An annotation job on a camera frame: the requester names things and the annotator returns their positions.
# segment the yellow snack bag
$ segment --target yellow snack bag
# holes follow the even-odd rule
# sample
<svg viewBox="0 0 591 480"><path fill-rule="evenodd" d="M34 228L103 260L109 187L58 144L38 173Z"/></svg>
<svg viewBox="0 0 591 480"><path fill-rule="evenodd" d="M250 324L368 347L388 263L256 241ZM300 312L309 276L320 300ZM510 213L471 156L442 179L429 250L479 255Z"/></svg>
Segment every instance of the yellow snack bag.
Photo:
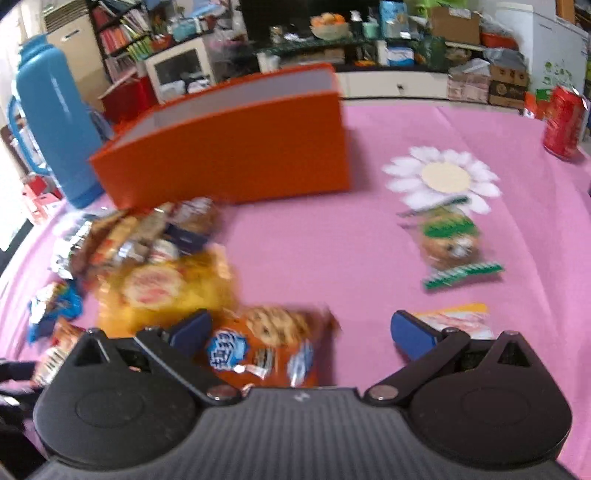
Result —
<svg viewBox="0 0 591 480"><path fill-rule="evenodd" d="M168 328L199 309L213 315L235 306L233 277L219 245L175 261L124 265L98 292L98 327L112 338L146 326Z"/></svg>

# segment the white flower decoration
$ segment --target white flower decoration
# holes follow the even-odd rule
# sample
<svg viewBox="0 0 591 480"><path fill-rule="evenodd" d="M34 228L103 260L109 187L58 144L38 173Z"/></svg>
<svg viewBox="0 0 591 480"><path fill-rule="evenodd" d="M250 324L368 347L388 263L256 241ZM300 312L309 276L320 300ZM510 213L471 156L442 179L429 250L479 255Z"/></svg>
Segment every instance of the white flower decoration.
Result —
<svg viewBox="0 0 591 480"><path fill-rule="evenodd" d="M402 201L412 210L465 195L470 202L460 208L465 213L472 210L484 215L491 208L482 197L501 195L493 183L499 177L468 152L440 152L433 147L412 147L409 152L410 157L395 157L382 170L397 177L386 187L393 192L408 193Z"/></svg>

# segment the blue thermos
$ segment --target blue thermos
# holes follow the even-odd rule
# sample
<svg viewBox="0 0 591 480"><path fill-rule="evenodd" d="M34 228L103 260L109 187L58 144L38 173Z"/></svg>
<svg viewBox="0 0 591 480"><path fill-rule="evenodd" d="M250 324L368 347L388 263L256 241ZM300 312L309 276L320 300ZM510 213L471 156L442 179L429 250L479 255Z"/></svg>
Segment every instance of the blue thermos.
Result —
<svg viewBox="0 0 591 480"><path fill-rule="evenodd" d="M102 140L80 98L66 56L45 35L23 44L15 90L8 105L8 124L27 163L35 173L53 175L74 207L86 207L103 193L89 163ZM15 121L17 108L27 119L49 170L33 162Z"/></svg>

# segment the window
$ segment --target window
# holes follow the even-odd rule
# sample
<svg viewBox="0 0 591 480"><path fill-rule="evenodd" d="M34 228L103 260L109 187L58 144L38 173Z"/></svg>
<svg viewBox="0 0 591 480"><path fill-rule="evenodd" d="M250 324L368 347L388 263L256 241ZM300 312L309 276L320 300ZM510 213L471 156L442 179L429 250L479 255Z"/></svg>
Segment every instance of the window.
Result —
<svg viewBox="0 0 591 480"><path fill-rule="evenodd" d="M19 61L21 8L15 7L0 21L0 127L7 124L6 108L12 95L12 80ZM21 177L25 171L0 141L0 272L31 229L24 213Z"/></svg>

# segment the bookshelf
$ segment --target bookshelf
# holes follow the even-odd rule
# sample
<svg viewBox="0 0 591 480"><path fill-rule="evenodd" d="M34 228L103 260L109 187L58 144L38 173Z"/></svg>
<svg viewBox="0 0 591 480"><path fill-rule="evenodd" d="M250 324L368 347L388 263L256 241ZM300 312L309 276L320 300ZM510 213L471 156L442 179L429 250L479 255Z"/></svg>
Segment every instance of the bookshelf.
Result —
<svg viewBox="0 0 591 480"><path fill-rule="evenodd" d="M105 74L116 82L152 53L151 27L143 1L86 0Z"/></svg>

